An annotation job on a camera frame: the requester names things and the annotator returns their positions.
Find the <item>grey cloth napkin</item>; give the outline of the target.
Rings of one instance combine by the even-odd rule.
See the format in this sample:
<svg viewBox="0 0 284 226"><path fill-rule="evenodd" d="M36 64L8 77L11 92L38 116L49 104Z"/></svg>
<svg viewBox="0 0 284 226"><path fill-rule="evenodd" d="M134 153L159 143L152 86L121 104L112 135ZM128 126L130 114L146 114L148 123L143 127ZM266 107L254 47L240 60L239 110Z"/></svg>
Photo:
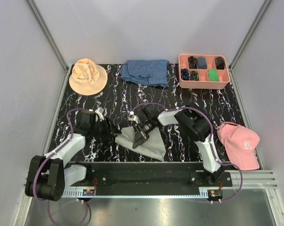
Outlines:
<svg viewBox="0 0 284 226"><path fill-rule="evenodd" d="M164 160L166 154L166 148L164 141L161 137L159 128L155 128L149 133L150 138L142 145L133 148L134 141L134 128L125 127L121 129L121 134L115 137L115 142L120 146L129 149L135 153L145 155L152 159L159 161Z"/></svg>

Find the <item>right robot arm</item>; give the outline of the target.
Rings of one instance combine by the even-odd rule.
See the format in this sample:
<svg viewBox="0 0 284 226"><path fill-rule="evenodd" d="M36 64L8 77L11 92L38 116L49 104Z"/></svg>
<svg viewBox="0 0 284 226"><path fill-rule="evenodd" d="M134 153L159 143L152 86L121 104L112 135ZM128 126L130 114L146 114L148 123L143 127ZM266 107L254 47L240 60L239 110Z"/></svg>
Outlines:
<svg viewBox="0 0 284 226"><path fill-rule="evenodd" d="M150 132L160 125L178 124L198 146L201 153L204 172L199 173L199 182L214 187L222 181L224 169L214 144L212 123L205 114L190 106L161 112L145 107L142 112L146 117L144 123L139 123L133 112L130 112L128 118L136 122L134 125L134 149L145 143L150 138Z"/></svg>

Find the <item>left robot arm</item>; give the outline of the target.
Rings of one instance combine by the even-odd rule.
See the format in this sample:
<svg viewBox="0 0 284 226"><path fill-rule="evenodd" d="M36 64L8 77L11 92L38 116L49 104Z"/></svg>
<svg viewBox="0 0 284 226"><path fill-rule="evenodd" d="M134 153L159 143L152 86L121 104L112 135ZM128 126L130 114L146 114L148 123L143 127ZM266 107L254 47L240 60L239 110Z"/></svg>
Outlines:
<svg viewBox="0 0 284 226"><path fill-rule="evenodd" d="M25 194L37 200L58 201L66 187L77 182L89 186L93 182L92 173L83 165L66 167L73 156L84 149L92 139L110 140L121 134L121 131L108 118L104 109L80 109L81 120L73 126L69 110L66 114L71 128L70 135L54 150L45 155L35 155L30 162Z"/></svg>

